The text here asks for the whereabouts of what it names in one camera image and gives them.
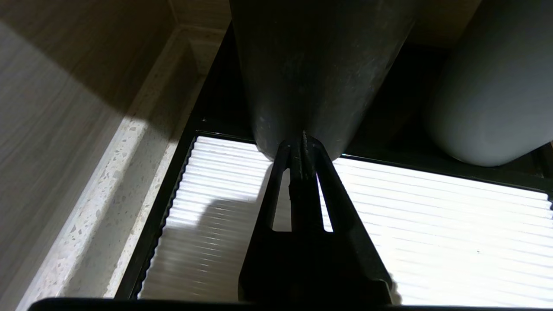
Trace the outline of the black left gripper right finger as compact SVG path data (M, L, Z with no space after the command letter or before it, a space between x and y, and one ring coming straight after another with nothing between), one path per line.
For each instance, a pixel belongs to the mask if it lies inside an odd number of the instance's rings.
M300 232L309 281L339 302L393 303L394 282L321 142L300 139Z

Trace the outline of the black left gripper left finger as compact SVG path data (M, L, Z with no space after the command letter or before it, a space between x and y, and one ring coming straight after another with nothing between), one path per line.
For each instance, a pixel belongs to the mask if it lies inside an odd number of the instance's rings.
M308 231L308 175L302 141L278 148L253 234L239 275L239 297L255 303L302 303L308 299L305 242ZM273 229L284 171L289 170L289 232Z

